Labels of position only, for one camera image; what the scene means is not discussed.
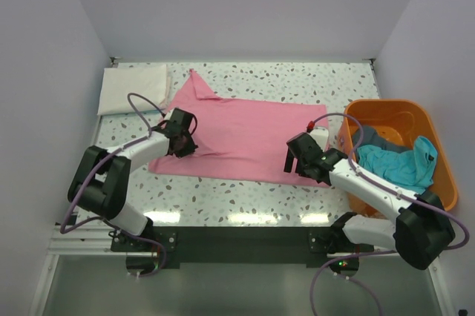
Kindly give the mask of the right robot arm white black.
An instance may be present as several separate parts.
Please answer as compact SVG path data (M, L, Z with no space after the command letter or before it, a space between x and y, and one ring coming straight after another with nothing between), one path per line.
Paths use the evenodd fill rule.
M306 132L286 145L285 172L340 188L383 216L375 219L348 212L339 217L331 226L331 252L365 244L394 251L410 266L425 270L454 240L448 213L436 194L393 187L345 153L334 148L323 151Z

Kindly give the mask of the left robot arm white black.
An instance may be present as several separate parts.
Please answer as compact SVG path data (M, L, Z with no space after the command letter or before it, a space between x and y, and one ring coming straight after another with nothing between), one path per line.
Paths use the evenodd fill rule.
M109 148L88 147L68 190L68 201L95 214L128 235L137 251L149 249L154 242L153 222L127 201L131 173L153 159L192 155L197 145L193 133L197 117L179 108L163 116L146 135Z

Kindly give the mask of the pink t shirt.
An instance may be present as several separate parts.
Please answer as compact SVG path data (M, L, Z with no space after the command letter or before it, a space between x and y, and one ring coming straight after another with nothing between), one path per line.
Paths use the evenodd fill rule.
M327 112L325 105L225 99L190 70L170 104L193 113L196 151L187 157L153 159L153 174L315 186L314 180L284 172L289 139Z

